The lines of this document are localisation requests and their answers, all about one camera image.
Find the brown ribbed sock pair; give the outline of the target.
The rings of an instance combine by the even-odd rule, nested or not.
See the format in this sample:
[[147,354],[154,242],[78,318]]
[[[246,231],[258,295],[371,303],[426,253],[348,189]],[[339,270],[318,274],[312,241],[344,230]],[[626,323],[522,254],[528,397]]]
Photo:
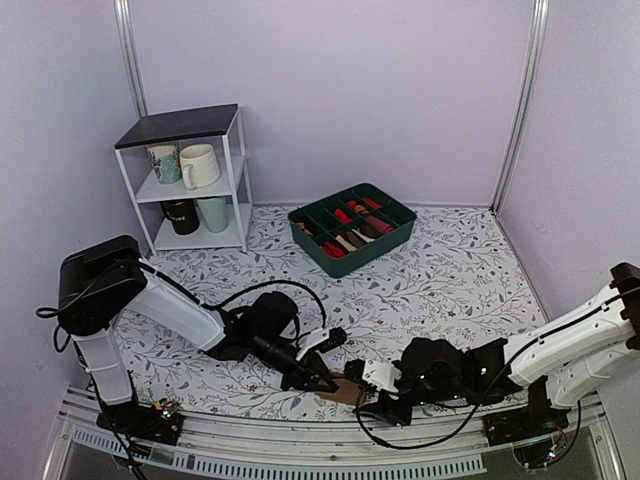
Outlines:
[[332,379],[338,386],[335,392],[316,392],[315,395],[322,399],[350,406],[356,405],[359,395],[362,395],[361,404],[370,403],[375,397],[376,392],[371,391],[366,384],[349,380],[340,372],[333,372]]

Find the green divided sock box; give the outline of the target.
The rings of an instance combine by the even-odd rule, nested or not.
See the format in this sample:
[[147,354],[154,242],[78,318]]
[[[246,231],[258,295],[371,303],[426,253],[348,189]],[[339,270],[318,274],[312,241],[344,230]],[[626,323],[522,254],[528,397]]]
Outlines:
[[[382,208],[372,209],[364,203],[364,197],[375,200]],[[381,236],[375,240],[362,235],[358,227],[369,224],[366,221],[369,215],[361,216],[352,211],[347,206],[347,202],[351,200],[365,204],[370,210],[369,215],[391,224],[394,230],[388,234],[377,230]],[[352,218],[352,222],[342,224],[334,216],[336,209],[343,210]],[[416,219],[417,215],[413,210],[370,183],[351,186],[288,214],[294,241],[332,278],[344,277],[407,242]],[[358,249],[355,252],[346,251],[336,240],[337,234],[344,235]],[[346,256],[340,259],[329,257],[322,250],[325,242],[334,243]]]

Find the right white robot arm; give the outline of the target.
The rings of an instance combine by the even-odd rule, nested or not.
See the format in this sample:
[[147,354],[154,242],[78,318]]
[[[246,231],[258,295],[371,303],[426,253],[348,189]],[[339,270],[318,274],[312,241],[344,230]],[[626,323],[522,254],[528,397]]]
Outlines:
[[620,263],[612,280],[571,312],[535,330],[466,351],[444,339],[416,337],[393,362],[353,361],[346,374],[377,391],[356,414],[407,426],[414,407],[463,398],[500,403],[528,391],[517,427],[537,436],[618,368],[639,357],[639,269]]

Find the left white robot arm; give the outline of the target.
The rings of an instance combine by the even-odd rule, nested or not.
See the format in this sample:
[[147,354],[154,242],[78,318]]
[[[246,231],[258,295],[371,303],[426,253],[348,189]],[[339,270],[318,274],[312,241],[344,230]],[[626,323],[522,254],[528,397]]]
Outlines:
[[124,310],[153,320],[219,361],[252,355],[281,373],[283,390],[333,393],[337,385],[321,358],[341,345],[343,330],[321,327],[307,334],[296,303],[267,283],[250,305],[210,305],[144,260],[137,241],[122,235],[65,258],[59,270],[55,311],[76,344],[111,419],[128,434],[148,426],[115,342],[113,322]]

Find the red rolled sock front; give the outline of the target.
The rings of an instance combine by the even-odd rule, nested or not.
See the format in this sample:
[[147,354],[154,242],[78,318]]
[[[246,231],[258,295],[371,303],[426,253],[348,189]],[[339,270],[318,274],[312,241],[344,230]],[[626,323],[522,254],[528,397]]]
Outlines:
[[331,258],[340,259],[346,256],[346,253],[332,242],[325,242],[322,250]]

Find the red rolled sock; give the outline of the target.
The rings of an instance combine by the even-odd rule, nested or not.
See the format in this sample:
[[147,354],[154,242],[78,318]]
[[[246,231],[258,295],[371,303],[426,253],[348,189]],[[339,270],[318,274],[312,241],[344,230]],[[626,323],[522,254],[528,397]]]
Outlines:
[[325,242],[322,250],[331,258],[340,259],[346,256],[346,253],[332,242]]
[[347,215],[343,210],[341,209],[336,209],[334,211],[334,216],[342,223],[342,224],[349,224],[352,222],[352,218]]

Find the beige sock in box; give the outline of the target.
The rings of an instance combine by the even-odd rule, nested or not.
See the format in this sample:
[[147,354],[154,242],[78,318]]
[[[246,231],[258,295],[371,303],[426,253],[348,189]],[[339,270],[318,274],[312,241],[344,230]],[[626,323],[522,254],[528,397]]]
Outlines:
[[358,247],[354,246],[351,242],[349,242],[346,237],[342,234],[337,234],[335,236],[338,243],[348,252],[355,252]]

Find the floral table mat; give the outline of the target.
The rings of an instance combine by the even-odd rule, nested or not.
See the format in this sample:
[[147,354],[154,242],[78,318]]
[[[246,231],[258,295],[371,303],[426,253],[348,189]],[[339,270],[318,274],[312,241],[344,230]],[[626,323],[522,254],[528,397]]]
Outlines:
[[[397,359],[411,339],[460,349],[541,326],[545,319],[493,216],[482,209],[420,207],[409,241],[340,279],[293,240],[284,207],[253,211],[248,250],[164,252],[153,263],[208,303],[253,302],[258,286],[289,295],[301,328],[327,324],[347,342],[325,356],[339,372],[351,359]],[[285,421],[349,421],[348,406],[284,391],[259,360],[218,362],[151,320],[124,313],[115,339],[143,402],[175,399],[188,411]]]

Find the dark brown sock in box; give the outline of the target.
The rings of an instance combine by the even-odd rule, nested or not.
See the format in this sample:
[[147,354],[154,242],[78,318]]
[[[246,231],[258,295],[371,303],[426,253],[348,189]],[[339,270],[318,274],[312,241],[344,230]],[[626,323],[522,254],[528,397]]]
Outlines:
[[379,238],[381,236],[381,234],[369,224],[361,224],[358,227],[358,231],[362,235],[366,236],[367,238],[373,239],[373,240],[375,240],[375,239],[377,239],[377,238]]

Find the red rolled sock middle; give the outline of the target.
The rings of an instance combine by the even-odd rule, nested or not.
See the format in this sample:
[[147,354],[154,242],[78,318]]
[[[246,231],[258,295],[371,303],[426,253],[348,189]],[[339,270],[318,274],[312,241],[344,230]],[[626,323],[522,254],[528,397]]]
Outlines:
[[349,224],[352,222],[352,218],[347,215],[343,210],[341,209],[336,209],[334,211],[334,216],[342,223],[342,224]]

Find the maroon sock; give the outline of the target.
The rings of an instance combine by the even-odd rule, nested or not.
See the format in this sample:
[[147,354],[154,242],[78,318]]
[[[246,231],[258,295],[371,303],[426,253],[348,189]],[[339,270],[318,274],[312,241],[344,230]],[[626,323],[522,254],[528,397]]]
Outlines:
[[394,230],[391,224],[373,215],[367,216],[366,221],[383,234],[388,234]]

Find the orange striped sock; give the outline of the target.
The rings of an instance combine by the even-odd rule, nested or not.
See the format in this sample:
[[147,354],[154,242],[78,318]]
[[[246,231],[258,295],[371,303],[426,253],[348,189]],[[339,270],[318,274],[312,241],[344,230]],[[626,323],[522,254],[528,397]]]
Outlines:
[[367,216],[370,214],[370,210],[365,204],[356,202],[355,200],[348,201],[347,206],[358,215]]

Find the red sock back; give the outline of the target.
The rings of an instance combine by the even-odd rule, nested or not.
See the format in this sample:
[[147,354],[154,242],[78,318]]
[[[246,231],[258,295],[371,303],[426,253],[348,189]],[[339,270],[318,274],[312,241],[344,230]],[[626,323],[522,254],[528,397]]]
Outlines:
[[363,201],[365,204],[367,204],[369,207],[371,207],[374,210],[380,210],[382,208],[382,206],[378,202],[370,198],[364,197]]

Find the mint green mug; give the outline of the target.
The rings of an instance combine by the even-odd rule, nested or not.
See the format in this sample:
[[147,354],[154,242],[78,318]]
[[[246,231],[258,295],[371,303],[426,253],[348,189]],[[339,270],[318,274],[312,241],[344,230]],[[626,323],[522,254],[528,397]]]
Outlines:
[[213,234],[223,232],[228,226],[225,197],[209,197],[197,200],[207,230]]

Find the black mug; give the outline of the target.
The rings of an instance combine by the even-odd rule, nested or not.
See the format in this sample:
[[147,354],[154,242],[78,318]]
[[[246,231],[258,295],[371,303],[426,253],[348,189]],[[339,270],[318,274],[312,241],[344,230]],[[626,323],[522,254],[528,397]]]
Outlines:
[[180,199],[163,201],[161,208],[177,235],[189,235],[198,230],[200,221],[193,200]]

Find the white shelf black top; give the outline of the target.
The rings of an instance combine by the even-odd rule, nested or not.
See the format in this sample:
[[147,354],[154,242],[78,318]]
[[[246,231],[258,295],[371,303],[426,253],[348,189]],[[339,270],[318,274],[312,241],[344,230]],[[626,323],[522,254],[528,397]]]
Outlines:
[[238,105],[144,116],[114,152],[153,255],[248,250],[253,198]]

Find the white ceramic mug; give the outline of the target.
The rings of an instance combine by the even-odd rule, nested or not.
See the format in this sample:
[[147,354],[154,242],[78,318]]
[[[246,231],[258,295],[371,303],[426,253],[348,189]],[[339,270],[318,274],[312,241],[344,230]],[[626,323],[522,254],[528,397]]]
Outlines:
[[182,179],[188,190],[213,184],[220,178],[220,169],[211,144],[190,145],[180,151]]

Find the teal patterned mug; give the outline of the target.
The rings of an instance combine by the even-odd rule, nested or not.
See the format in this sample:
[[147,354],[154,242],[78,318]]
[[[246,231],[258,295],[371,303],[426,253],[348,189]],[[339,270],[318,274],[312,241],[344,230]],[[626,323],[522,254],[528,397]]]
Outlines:
[[176,143],[151,145],[146,148],[152,170],[162,185],[182,180],[179,149]]

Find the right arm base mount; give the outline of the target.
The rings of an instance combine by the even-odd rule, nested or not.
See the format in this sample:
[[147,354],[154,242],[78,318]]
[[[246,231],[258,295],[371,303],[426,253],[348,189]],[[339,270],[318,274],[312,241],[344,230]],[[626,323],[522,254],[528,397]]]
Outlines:
[[526,406],[482,418],[490,446],[531,439],[569,426],[569,410],[551,407],[546,392],[547,380],[547,376],[542,376],[529,386]]

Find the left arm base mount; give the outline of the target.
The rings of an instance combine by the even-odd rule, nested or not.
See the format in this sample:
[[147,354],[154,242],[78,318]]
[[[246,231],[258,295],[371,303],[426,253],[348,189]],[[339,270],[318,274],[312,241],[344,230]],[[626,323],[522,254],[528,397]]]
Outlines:
[[176,446],[182,431],[184,416],[172,408],[165,414],[168,403],[157,409],[151,405],[141,405],[132,379],[128,378],[131,398],[116,405],[107,405],[101,395],[97,381],[92,377],[101,413],[96,425],[103,429],[115,430],[127,437],[135,437],[166,445]]

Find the aluminium front rail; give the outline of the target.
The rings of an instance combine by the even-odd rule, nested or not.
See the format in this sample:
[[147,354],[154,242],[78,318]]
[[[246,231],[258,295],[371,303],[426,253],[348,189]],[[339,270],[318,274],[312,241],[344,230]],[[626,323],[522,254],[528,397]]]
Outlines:
[[355,421],[311,422],[187,412],[176,446],[141,441],[147,479],[631,479],[597,394],[569,415],[566,454],[531,471],[523,453],[544,454],[554,435],[490,446],[483,415],[419,412],[404,428],[367,424],[387,447],[371,441]]

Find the left corner metal post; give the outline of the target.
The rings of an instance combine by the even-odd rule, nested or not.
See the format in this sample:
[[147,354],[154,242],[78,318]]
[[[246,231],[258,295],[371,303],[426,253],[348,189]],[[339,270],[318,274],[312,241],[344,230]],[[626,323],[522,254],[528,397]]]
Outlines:
[[138,118],[148,114],[138,55],[136,51],[130,2],[128,0],[113,1],[120,49],[128,78],[134,109]]

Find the corner metal post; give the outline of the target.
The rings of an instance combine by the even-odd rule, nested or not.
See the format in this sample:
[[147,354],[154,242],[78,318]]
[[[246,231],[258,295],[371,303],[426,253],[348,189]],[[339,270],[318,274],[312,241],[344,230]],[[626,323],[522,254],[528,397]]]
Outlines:
[[491,203],[491,210],[495,216],[500,215],[506,201],[509,185],[514,173],[521,142],[525,132],[544,46],[548,12],[548,0],[535,0],[533,2],[533,13],[527,44],[524,74],[504,160]]
[[138,118],[148,114],[138,55],[136,51],[130,2],[128,0],[113,1],[120,49],[128,78],[134,109]]

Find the right corner metal post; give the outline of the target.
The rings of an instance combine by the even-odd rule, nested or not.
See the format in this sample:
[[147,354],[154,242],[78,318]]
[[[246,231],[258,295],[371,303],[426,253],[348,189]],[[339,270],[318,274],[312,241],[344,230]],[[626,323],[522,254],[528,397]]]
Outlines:
[[506,201],[509,185],[514,173],[521,142],[525,132],[544,46],[548,12],[548,0],[535,0],[533,2],[533,13],[527,44],[524,74],[504,160],[491,203],[491,210],[495,216],[500,215]]

